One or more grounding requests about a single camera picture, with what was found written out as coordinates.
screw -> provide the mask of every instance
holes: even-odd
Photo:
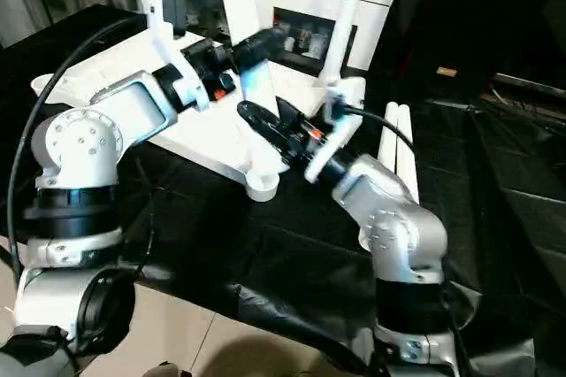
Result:
[[[412,353],[412,352],[403,352],[401,357],[403,359],[405,359],[406,361],[414,361],[415,359],[418,358],[418,356],[415,353]]]

white robotic arm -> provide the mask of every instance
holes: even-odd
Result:
[[[330,98],[327,105],[333,102]],[[376,353],[386,365],[379,375],[459,377],[443,300],[446,229],[378,160],[353,159],[340,150],[353,134],[345,128],[358,128],[352,120],[357,116],[341,116],[326,137],[291,104],[278,98],[278,105],[280,119],[249,102],[240,103],[238,112],[290,165],[305,168],[307,181],[330,188],[368,235],[376,281]]]
[[[172,50],[162,0],[149,9],[165,66],[132,74],[97,93],[90,105],[44,121],[32,151],[42,167],[27,210],[40,234],[27,245],[12,338],[0,348],[0,375],[66,377],[126,336],[134,278],[118,268],[123,237],[116,214],[117,165],[127,149],[175,124],[189,107],[206,109],[224,71],[244,72],[282,49],[266,29],[226,48],[212,40]]]

black sheet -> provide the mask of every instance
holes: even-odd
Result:
[[[94,7],[0,53],[3,197],[9,158],[34,101],[29,82],[120,17]],[[422,204],[447,227],[449,295],[475,375],[564,375],[563,137],[467,104],[420,99],[411,108]],[[43,117],[57,110],[46,107]],[[348,147],[375,154],[378,145],[379,131],[364,123]],[[356,225],[328,192],[289,171],[274,200],[255,204],[238,184],[145,143],[119,166],[125,262],[132,266],[143,252],[149,214],[136,156],[153,187],[158,230],[144,284],[319,348],[343,369],[367,371],[371,261],[357,245]],[[31,203],[38,170],[28,152],[19,210]],[[18,227],[22,241],[34,232],[22,219]]]

floor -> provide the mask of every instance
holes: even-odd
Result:
[[[0,237],[0,244],[5,239]],[[0,344],[12,330],[11,271],[0,264]],[[84,377],[142,377],[169,361],[195,377],[348,377],[309,346],[228,319],[215,312],[136,285],[130,334],[99,357]]]

white pole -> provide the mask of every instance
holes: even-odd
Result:
[[[391,102],[387,103],[385,119],[397,127],[399,116],[399,105]],[[379,142],[378,161],[391,172],[395,172],[395,156],[397,154],[397,135],[390,129],[383,127],[381,131],[381,141]]]
[[[410,109],[406,104],[399,106],[397,128],[403,132],[407,138],[413,141]],[[413,196],[413,199],[418,203],[417,166],[415,164],[415,154],[402,140],[397,140],[397,176],[405,183],[410,194]]]
[[[224,9],[232,45],[259,30],[256,0],[224,0]],[[279,116],[267,60],[241,74],[240,84],[244,99],[253,101]],[[283,168],[281,156],[240,117],[236,119],[249,149],[250,167],[246,172],[248,196],[257,202],[269,201],[275,196],[279,185],[279,171]]]
[[[256,0],[224,0],[232,45],[243,41],[260,29]],[[279,116],[267,60],[240,78],[244,98]]]
[[[325,87],[340,79],[340,69],[346,55],[350,33],[352,32],[357,2],[358,0],[342,0],[340,14],[336,19],[333,36],[326,54],[325,66],[318,76],[318,84],[321,86]]]

